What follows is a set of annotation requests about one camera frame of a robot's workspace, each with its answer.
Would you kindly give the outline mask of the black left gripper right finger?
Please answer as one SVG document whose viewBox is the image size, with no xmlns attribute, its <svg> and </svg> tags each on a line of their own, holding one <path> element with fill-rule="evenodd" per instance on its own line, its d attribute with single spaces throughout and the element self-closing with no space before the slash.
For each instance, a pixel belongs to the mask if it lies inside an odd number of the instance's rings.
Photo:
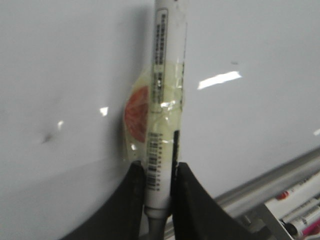
<svg viewBox="0 0 320 240">
<path fill-rule="evenodd" d="M 185 162 L 177 167 L 172 199 L 174 234 L 177 240 L 267 240 L 263 227 L 249 232 L 229 216 L 206 192 Z"/>
</svg>

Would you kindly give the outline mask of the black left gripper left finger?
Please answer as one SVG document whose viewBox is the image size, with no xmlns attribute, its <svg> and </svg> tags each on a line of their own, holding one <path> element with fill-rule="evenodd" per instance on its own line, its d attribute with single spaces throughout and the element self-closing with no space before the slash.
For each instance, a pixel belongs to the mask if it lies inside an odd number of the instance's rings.
<svg viewBox="0 0 320 240">
<path fill-rule="evenodd" d="M 120 185 L 89 219 L 63 240 L 137 240 L 144 202 L 145 172 L 140 161 L 130 164 Z"/>
</svg>

